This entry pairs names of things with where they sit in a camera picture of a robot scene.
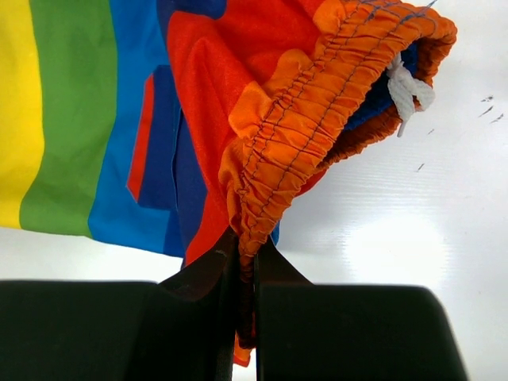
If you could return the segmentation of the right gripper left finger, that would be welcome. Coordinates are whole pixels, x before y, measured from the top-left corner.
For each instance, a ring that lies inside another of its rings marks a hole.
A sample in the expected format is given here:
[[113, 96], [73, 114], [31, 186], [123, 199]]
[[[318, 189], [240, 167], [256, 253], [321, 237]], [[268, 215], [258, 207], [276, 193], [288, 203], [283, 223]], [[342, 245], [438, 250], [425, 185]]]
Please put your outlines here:
[[4, 380], [229, 380], [237, 235], [163, 282], [1, 284]]

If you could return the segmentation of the rainbow striped shorts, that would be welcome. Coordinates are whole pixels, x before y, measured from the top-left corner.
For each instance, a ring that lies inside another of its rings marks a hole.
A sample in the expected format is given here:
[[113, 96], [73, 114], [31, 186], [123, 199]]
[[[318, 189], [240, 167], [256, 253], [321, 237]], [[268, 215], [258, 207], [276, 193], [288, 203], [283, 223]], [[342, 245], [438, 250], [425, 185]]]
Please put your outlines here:
[[404, 1], [4, 1], [1, 224], [183, 268], [231, 229], [245, 366], [257, 254], [334, 163], [432, 104], [456, 38]]

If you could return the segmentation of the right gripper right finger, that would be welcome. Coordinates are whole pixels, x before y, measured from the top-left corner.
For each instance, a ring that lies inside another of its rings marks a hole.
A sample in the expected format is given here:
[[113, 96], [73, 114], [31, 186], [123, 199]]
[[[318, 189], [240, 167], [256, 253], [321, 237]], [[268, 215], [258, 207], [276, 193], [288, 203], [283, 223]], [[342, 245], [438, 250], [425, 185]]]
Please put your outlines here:
[[316, 285], [272, 242], [255, 259], [260, 380], [465, 380], [427, 288]]

